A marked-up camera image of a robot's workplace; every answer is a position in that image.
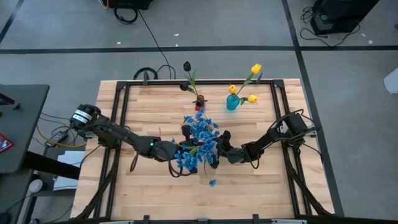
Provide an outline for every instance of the wooden tabletop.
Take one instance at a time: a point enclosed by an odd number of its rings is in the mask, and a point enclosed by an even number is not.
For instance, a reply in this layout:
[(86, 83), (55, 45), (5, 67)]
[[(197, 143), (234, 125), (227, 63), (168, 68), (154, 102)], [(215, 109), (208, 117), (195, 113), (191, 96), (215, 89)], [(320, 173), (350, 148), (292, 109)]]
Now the wooden tabletop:
[[(307, 104), (299, 79), (285, 79), (285, 89), (290, 110), (303, 108), (308, 115)], [(117, 81), (102, 81), (96, 105), (110, 117)], [(276, 120), (269, 85), (248, 85), (240, 96), (254, 94), (258, 103), (245, 103), (236, 111), (226, 109), (227, 85), (198, 85), (199, 94), (208, 100), (206, 116), (217, 122), (220, 131), (231, 132), (231, 145), (258, 140)], [(123, 95), (119, 100), (117, 123), (120, 120)], [(182, 141), (183, 116), (195, 114), (195, 95), (181, 91), (177, 86), (132, 86), (129, 92), (126, 125), (138, 135), (161, 136), (163, 140)], [(305, 137), (309, 146), (318, 149), (315, 138)], [(88, 141), (86, 154), (97, 146), (95, 139)], [(301, 147), (301, 160), (308, 188), (317, 200), (333, 213), (328, 185), (320, 156), (315, 151)], [(220, 159), (217, 169), (198, 166), (198, 174), (174, 178), (169, 174), (166, 162), (139, 157), (134, 172), (129, 171), (135, 151), (123, 144), (113, 203), (112, 220), (173, 219), (247, 219), (253, 214), (260, 218), (293, 218), (287, 174), (280, 143), (275, 143), (262, 155), (260, 166), (254, 170), (249, 163), (230, 164)], [(71, 217), (78, 215), (98, 189), (104, 149), (100, 148), (84, 161)], [(110, 156), (109, 168), (113, 162)], [(215, 187), (209, 187), (209, 179), (217, 179)], [(300, 189), (296, 185), (300, 212), (304, 213)], [(108, 191), (105, 192), (101, 215), (104, 215)]]

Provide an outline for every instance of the glass vase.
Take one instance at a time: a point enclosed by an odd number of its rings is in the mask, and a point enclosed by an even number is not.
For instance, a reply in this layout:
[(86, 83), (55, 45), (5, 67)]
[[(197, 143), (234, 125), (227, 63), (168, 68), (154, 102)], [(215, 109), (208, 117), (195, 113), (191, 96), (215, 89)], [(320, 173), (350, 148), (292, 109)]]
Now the glass vase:
[(230, 111), (233, 111), (238, 107), (239, 102), (239, 97), (235, 94), (231, 94), (226, 98), (226, 107)]

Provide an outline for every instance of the black flower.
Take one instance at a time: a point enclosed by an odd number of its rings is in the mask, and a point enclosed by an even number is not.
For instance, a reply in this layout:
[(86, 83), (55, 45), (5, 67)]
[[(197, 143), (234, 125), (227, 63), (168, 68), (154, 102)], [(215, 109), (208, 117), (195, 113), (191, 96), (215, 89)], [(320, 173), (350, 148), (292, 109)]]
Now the black flower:
[(189, 89), (188, 84), (186, 84), (186, 83), (181, 84), (181, 85), (180, 85), (180, 89), (181, 89), (182, 91), (187, 91), (187, 90)]
[(191, 71), (191, 64), (189, 62), (184, 63), (184, 71), (186, 71), (186, 72)]

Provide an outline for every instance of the yellow flower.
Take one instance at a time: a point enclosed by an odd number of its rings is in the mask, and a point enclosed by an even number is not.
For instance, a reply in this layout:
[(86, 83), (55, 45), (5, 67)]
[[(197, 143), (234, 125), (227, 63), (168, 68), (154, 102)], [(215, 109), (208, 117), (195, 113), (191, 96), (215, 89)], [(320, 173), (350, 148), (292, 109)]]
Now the yellow flower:
[(234, 94), (236, 92), (236, 86), (235, 85), (229, 85), (229, 93)]
[(248, 102), (250, 103), (257, 103), (257, 97), (254, 95), (249, 95)]
[(260, 64), (255, 64), (253, 67), (251, 67), (251, 73), (257, 75), (261, 70), (261, 65)]

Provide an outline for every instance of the gray floor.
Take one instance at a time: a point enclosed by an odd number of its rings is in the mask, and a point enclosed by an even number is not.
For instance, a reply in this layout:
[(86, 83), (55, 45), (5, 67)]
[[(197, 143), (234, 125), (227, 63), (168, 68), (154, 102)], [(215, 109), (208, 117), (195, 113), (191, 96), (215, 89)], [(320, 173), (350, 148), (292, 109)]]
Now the gray floor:
[[(297, 34), (301, 10), (314, 0), (288, 0)], [(0, 1), (0, 28), (17, 0)], [(398, 45), (398, 2), (381, 0), (344, 46)], [(293, 46), (281, 0), (155, 0), (142, 12), (162, 47), (265, 45)], [(339, 41), (331, 35), (331, 44)], [(302, 46), (322, 46), (300, 37)], [(97, 0), (25, 0), (1, 49), (75, 49), (155, 47), (139, 18), (120, 24)], [(199, 78), (245, 78), (254, 63), (264, 78), (301, 78), (294, 51), (166, 52), (177, 78), (189, 60)], [(336, 182), (346, 216), (398, 220), (398, 152), (395, 138), (398, 95), (383, 78), (398, 67), (398, 51), (303, 52), (325, 130)], [(141, 67), (158, 68), (164, 58), (151, 53), (0, 54), (1, 83), (50, 85), (44, 112), (69, 117), (80, 103), (95, 103), (101, 80), (131, 79)], [(168, 70), (160, 72), (168, 78)], [(56, 124), (40, 121), (45, 134)], [(30, 150), (43, 152), (32, 141)], [(62, 215), (73, 198), (40, 198), (34, 217)]]

